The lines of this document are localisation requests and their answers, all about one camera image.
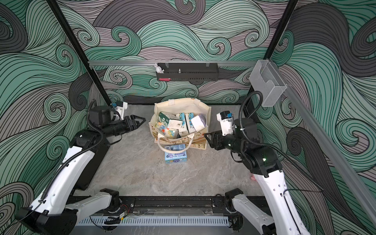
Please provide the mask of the floral canvas tote bag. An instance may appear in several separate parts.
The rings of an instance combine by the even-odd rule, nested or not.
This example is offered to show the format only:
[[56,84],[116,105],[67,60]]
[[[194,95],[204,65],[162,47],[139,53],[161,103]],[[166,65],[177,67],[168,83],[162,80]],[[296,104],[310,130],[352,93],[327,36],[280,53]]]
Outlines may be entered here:
[[212,108],[198,99],[170,99],[154,104],[149,122],[151,135],[165,153],[182,153],[190,148],[206,150]]

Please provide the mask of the purple tissue pack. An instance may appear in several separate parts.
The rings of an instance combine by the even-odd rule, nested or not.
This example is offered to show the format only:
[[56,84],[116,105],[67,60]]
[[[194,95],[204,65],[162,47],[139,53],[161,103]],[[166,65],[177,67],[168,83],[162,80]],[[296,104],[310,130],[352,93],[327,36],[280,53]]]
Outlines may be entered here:
[[198,114],[191,119],[192,125],[196,132],[201,131],[207,126],[206,116],[204,114]]

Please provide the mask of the green white tissue pack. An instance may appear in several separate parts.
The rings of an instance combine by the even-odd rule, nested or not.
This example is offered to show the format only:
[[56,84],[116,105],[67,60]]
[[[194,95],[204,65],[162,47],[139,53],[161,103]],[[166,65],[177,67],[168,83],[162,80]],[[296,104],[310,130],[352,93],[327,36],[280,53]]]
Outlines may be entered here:
[[179,133],[183,134],[184,136],[195,133],[196,129],[193,126],[192,119],[194,118],[194,113],[180,113],[179,114],[180,120],[183,121],[181,128],[179,129]]

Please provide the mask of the blue cartoon tissue pack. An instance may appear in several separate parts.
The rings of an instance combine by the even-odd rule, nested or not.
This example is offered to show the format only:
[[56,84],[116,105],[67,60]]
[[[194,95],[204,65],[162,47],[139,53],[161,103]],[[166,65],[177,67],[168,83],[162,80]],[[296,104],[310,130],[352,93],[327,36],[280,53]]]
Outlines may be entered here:
[[159,130],[166,138],[177,139],[178,138],[178,129],[167,128],[161,122],[155,124],[155,128]]

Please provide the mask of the light blue tissue pack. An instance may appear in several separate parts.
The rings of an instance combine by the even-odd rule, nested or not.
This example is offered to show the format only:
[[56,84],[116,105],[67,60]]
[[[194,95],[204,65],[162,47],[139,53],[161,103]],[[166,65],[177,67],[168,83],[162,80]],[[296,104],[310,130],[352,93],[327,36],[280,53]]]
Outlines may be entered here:
[[[165,146],[164,148],[166,150],[171,150],[171,151],[180,151],[185,149],[186,145],[181,144],[181,145],[172,145],[172,146]],[[182,153],[164,153],[164,160],[167,164],[171,163],[179,163],[179,162],[186,162],[187,161],[187,152],[184,151]]]

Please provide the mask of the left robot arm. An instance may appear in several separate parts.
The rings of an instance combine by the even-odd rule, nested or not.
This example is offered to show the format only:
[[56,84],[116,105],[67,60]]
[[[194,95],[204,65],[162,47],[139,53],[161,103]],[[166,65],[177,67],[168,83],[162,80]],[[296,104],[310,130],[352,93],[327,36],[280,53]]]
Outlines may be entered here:
[[89,128],[76,135],[73,145],[47,183],[43,192],[30,206],[20,208],[16,221],[42,235],[68,235],[86,217],[105,210],[123,212],[119,192],[103,189],[94,196],[68,204],[72,190],[82,175],[95,172],[92,162],[100,145],[107,145],[108,136],[118,136],[138,129],[146,119],[136,115],[115,120],[112,114],[89,112]]

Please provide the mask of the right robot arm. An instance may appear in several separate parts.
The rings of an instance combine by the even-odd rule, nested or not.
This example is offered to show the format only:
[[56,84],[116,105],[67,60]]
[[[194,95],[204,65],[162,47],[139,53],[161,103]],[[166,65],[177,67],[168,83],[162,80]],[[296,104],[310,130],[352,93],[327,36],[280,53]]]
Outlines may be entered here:
[[256,125],[250,119],[218,115],[219,131],[205,134],[211,148],[230,150],[253,174],[262,189],[271,215],[256,206],[240,189],[225,193],[229,213],[239,213],[261,235],[308,235],[285,181],[283,166],[276,151],[257,140]]

